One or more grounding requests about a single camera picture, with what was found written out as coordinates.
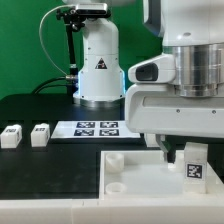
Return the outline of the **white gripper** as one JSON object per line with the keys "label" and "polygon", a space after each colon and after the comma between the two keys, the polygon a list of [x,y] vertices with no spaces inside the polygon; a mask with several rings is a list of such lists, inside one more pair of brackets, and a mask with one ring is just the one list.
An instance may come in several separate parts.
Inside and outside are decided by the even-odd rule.
{"label": "white gripper", "polygon": [[134,84],[126,93],[125,121],[132,132],[157,134],[164,160],[175,163],[166,135],[224,138],[224,96],[184,98],[167,85]]}

